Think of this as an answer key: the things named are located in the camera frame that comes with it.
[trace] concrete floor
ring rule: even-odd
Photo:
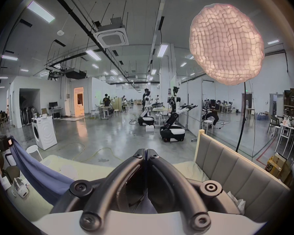
[[[216,124],[213,134],[211,134],[211,129],[208,129],[208,135],[212,136],[214,139],[225,144],[231,149],[236,150],[242,128],[243,115],[241,113],[218,113],[218,116],[219,123]],[[223,127],[222,124],[220,124],[222,121],[227,123]],[[262,168],[265,168],[267,161],[274,155],[279,138],[278,132],[274,136],[271,135],[274,128],[272,128],[271,131],[269,130],[267,133],[268,126],[269,120],[255,121],[254,115],[247,119],[244,125],[243,135],[238,151],[244,157]],[[278,145],[277,148],[278,153],[283,153],[286,141],[287,139],[282,139],[281,144]],[[292,140],[290,138],[283,156],[288,157],[291,144]],[[291,158],[294,159],[294,147],[289,159]]]
[[[154,149],[172,164],[194,159],[196,142],[191,142],[194,136],[189,131],[183,142],[164,143],[159,127],[155,127],[154,133],[146,133],[145,127],[130,125],[133,114],[140,114],[140,109],[141,106],[134,106],[109,120],[89,119],[89,116],[75,122],[55,120],[58,144],[45,151],[40,149],[40,154],[43,158],[58,155],[73,159],[81,153],[75,161],[87,160],[85,163],[110,167],[118,166],[140,148]],[[24,149],[36,144],[31,125],[19,129],[5,125],[0,133],[13,135]]]

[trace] ceiling vent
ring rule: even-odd
[[[125,26],[121,18],[111,18],[111,24],[100,26],[94,37],[103,48],[129,45]]]

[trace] shelf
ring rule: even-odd
[[[286,107],[290,107],[290,108],[294,108],[294,106],[291,106],[291,105],[283,105],[283,106],[286,106]]]

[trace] white bag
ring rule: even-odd
[[[237,200],[234,195],[232,195],[232,193],[229,191],[228,192],[229,197],[233,200],[233,202],[235,203],[235,205],[237,206],[237,208],[239,209],[240,213],[242,215],[244,215],[245,213],[245,203],[246,201],[244,201],[243,199],[239,199]]]

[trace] ceiling pipe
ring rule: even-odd
[[[149,61],[148,61],[146,73],[148,73],[148,70],[149,70],[149,67],[150,67],[150,61],[152,60],[154,47],[155,47],[156,39],[157,39],[157,32],[158,32],[159,24],[160,24],[160,21],[161,21],[161,16],[162,16],[164,6],[165,6],[165,0],[160,0],[160,4],[159,4],[159,7],[158,7],[157,19],[156,19],[156,25],[155,25],[155,29],[154,29],[154,36],[152,38],[152,44],[151,44]]]
[[[64,0],[57,0],[63,8],[71,15],[71,17],[77,22],[77,24],[84,30],[84,32],[87,34],[88,37],[98,46],[99,50],[102,51],[106,57],[111,61],[111,63],[119,70],[122,76],[130,83],[130,81],[127,79],[126,75],[122,72],[122,70],[118,67],[118,65],[109,57],[108,53],[105,52],[103,47],[100,45],[100,43],[96,40],[94,35],[86,28],[86,26],[82,23],[82,21],[78,18],[78,16],[73,12],[73,10],[68,6],[68,4]]]

